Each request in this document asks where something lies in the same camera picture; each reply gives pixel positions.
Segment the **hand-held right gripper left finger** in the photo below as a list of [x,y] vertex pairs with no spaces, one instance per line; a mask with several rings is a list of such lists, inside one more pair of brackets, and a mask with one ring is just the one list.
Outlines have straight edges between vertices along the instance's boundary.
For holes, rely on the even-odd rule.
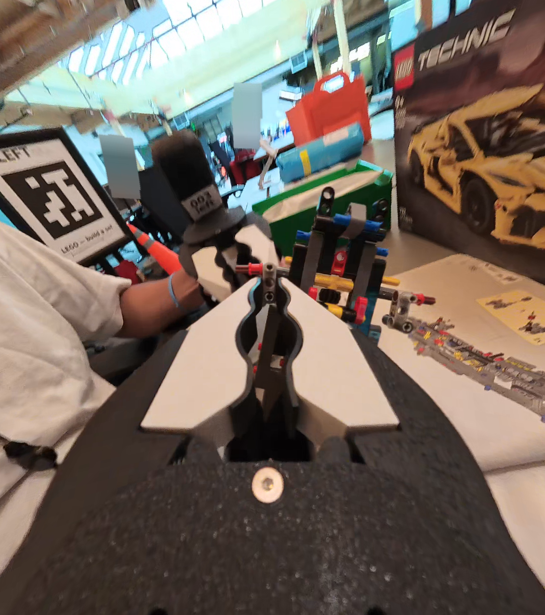
[[234,437],[231,410],[248,392],[239,326],[252,313],[252,279],[188,328],[141,421],[146,432],[192,435],[225,447]]

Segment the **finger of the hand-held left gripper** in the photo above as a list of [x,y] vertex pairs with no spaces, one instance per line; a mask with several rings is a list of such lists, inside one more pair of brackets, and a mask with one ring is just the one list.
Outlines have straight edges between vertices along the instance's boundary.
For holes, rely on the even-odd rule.
[[192,255],[197,280],[213,302],[223,302],[244,285],[244,276],[236,272],[239,250],[232,245],[225,250],[203,247]]
[[250,257],[257,260],[256,263],[237,264],[234,267],[235,274],[261,277],[262,280],[277,279],[279,259],[275,244],[258,226],[249,225],[241,228],[235,235],[235,241],[238,245],[248,247]]

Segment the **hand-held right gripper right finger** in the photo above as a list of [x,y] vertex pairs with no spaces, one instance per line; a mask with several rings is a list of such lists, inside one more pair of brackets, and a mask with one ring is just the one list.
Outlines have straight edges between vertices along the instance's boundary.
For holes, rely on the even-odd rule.
[[375,373],[350,327],[291,281],[281,279],[289,297],[291,324],[298,326],[298,351],[287,360],[298,400],[298,430],[316,447],[399,426]]

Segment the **lego chassis assembly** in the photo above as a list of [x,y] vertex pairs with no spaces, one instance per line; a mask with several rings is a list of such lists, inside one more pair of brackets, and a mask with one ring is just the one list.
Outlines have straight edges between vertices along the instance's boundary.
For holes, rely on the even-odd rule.
[[358,204],[351,205],[347,215],[332,216],[332,204],[333,191],[325,188],[312,230],[306,234],[307,244],[295,244],[290,268],[278,266],[276,280],[243,275],[247,277],[244,284],[258,280],[250,299],[252,313],[239,326],[237,334],[239,350],[248,357],[253,374],[248,377],[248,392],[233,409],[253,397],[255,389],[263,389],[264,414],[282,397],[284,408],[298,419],[297,395],[287,367],[287,360],[298,351],[298,326],[291,324],[287,315],[289,297],[281,287],[281,279],[286,279],[352,329],[400,424],[408,411],[428,402],[429,397],[398,368],[394,370],[396,380],[379,380],[378,376],[384,376],[380,361],[383,355],[375,350],[373,342],[367,342],[352,328],[364,322],[369,288],[394,305],[384,319],[386,322],[394,323],[399,313],[399,293],[381,288],[380,283],[369,283],[373,268],[384,265],[375,258],[381,224],[366,220],[365,207]]

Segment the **lego instruction booklet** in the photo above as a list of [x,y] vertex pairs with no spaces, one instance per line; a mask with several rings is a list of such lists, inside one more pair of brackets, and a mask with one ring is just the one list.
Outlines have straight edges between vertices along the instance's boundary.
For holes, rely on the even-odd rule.
[[503,523],[545,588],[545,285],[466,255],[398,275],[410,333],[384,328],[380,347],[426,401],[415,411],[477,476],[491,517]]

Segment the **person's left forearm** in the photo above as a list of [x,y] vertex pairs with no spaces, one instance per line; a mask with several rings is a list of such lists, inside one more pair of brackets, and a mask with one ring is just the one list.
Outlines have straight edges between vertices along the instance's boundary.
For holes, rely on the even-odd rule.
[[182,310],[177,310],[169,296],[167,280],[148,281],[125,290],[120,298],[123,326],[120,338],[144,339],[161,334],[205,304],[196,279],[181,269],[174,275],[174,291]]

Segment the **lego set box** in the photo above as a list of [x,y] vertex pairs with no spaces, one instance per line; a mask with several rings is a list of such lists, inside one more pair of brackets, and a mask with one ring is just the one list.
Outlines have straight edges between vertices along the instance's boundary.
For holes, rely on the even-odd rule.
[[545,1],[473,1],[393,70],[399,228],[545,285]]

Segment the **green storage bin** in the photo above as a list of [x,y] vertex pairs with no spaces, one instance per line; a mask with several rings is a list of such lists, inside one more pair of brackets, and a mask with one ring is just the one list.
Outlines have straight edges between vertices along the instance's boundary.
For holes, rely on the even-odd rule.
[[[337,165],[300,181],[285,184],[283,191],[276,196],[270,196],[254,204],[252,206],[252,211],[261,216],[262,213],[267,211],[274,204],[279,203],[284,197],[297,195],[307,189],[315,188],[316,186],[325,186],[325,188],[328,188],[328,185],[333,180],[344,178],[353,173],[367,171],[382,171],[382,174],[373,184],[367,187],[358,189],[342,197],[335,197],[334,194],[331,215],[347,215],[351,205],[363,205],[366,209],[366,219],[380,222],[381,228],[388,230],[391,224],[390,210],[392,204],[393,173],[365,160],[357,160],[348,165]],[[277,222],[267,222],[273,241],[281,250],[283,256],[292,256],[293,246],[298,231],[309,232],[312,229],[318,207],[319,204],[313,209],[302,211]]]

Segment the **black office chair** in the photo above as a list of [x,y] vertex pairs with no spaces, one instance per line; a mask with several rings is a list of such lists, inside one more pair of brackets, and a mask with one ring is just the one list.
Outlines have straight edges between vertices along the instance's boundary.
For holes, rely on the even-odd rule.
[[191,223],[165,175],[156,167],[138,171],[140,202],[169,247],[179,247]]

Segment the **orange traffic cone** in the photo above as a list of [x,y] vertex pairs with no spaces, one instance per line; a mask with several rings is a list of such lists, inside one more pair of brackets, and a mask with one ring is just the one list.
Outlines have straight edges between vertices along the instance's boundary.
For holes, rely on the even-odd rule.
[[138,245],[145,249],[148,255],[156,261],[163,271],[172,275],[181,270],[182,266],[176,252],[152,239],[148,234],[133,225],[128,223],[126,226],[135,237]]

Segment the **white sheet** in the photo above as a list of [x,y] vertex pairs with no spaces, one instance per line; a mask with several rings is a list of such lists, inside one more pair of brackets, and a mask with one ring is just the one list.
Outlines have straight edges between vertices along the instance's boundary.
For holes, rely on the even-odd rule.
[[[345,196],[353,191],[372,185],[382,174],[382,171],[367,171],[353,173],[344,178],[333,180],[328,187],[333,189],[335,197]],[[313,209],[318,206],[321,194],[325,186],[316,186],[307,189],[297,195],[284,197],[279,203],[274,204],[261,216],[269,223],[291,217],[302,211]]]

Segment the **blue rolled bag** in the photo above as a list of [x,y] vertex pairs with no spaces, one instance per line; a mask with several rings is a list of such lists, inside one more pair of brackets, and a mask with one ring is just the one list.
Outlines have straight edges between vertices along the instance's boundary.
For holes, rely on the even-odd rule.
[[339,128],[322,137],[287,150],[276,158],[279,178],[291,183],[358,156],[364,134],[359,123]]

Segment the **black framed marker sign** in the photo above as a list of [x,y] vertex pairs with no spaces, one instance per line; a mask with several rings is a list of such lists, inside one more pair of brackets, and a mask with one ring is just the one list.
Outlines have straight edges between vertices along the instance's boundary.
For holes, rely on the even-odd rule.
[[18,230],[83,266],[134,240],[62,127],[0,135],[0,210]]

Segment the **red felt bag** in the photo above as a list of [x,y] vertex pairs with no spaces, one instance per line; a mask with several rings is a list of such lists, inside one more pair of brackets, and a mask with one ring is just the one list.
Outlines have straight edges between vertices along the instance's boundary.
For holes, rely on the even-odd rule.
[[360,125],[365,143],[371,140],[366,85],[361,74],[353,80],[344,71],[323,76],[286,116],[296,147],[352,124]]

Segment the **person in white shirt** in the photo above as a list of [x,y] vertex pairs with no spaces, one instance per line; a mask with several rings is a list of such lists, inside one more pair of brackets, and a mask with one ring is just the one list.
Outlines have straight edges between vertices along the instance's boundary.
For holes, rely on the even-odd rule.
[[92,371],[84,343],[119,333],[130,285],[0,222],[1,435],[57,445],[63,459],[115,390]]

